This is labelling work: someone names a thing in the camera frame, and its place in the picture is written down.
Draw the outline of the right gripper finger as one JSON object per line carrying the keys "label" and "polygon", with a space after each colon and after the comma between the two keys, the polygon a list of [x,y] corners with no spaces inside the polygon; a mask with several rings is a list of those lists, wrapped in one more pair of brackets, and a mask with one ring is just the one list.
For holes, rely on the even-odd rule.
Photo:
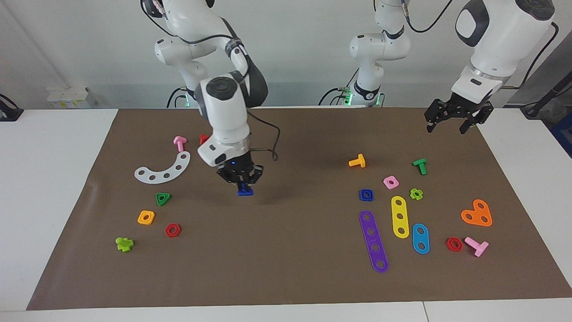
{"label": "right gripper finger", "polygon": [[254,185],[263,175],[263,166],[253,166],[250,171],[244,173],[244,181],[247,185]]}
{"label": "right gripper finger", "polygon": [[222,177],[227,183],[232,183],[237,186],[238,191],[243,191],[244,189],[244,173],[229,173],[229,172],[219,172],[220,177]]}

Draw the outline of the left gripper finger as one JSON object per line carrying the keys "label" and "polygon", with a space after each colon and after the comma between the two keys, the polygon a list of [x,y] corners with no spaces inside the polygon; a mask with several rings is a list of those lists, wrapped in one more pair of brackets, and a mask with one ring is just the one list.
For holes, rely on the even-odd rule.
{"label": "left gripper finger", "polygon": [[475,126],[476,124],[483,124],[486,122],[492,111],[493,106],[483,106],[478,110],[476,114],[470,113],[464,120],[463,124],[459,127],[460,134],[466,134],[469,128]]}
{"label": "left gripper finger", "polygon": [[431,134],[437,126],[437,123],[449,120],[451,118],[451,112],[452,105],[449,102],[444,102],[440,99],[433,100],[424,113],[427,122],[427,132]]}

